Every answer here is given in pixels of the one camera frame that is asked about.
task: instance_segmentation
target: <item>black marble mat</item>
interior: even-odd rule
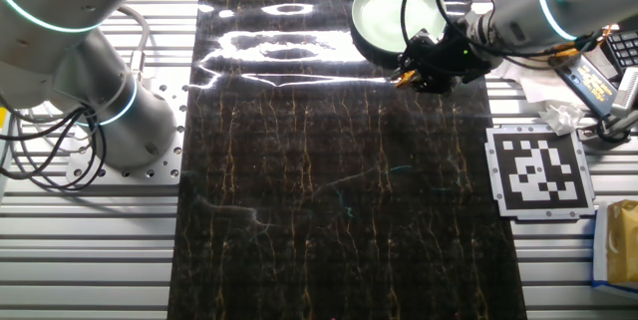
[[[483,83],[396,90],[352,0],[200,3],[169,319],[525,318]]]

